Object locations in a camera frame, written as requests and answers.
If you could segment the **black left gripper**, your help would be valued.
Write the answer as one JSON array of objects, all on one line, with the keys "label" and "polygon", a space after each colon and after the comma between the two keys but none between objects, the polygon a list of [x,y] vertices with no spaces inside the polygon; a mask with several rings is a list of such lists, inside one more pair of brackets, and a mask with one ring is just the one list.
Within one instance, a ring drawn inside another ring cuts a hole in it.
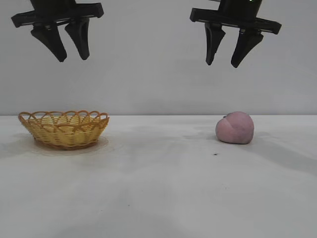
[{"label": "black left gripper", "polygon": [[74,0],[32,0],[33,11],[18,13],[11,17],[16,28],[33,25],[31,35],[45,45],[59,62],[64,62],[67,52],[61,41],[57,24],[36,25],[73,20],[65,26],[82,60],[90,56],[88,43],[89,19],[104,14],[102,4],[77,3]]}]

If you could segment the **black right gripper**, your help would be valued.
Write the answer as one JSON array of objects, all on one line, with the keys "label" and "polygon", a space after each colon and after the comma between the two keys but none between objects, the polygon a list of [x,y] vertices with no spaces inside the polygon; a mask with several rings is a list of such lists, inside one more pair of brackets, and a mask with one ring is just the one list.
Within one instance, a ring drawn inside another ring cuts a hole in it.
[{"label": "black right gripper", "polygon": [[279,33],[281,24],[258,18],[261,0],[221,0],[217,10],[193,8],[192,22],[205,23],[206,63],[211,65],[218,47],[225,36],[222,25],[240,28],[231,64],[237,68],[245,56],[263,39],[262,32]]}]

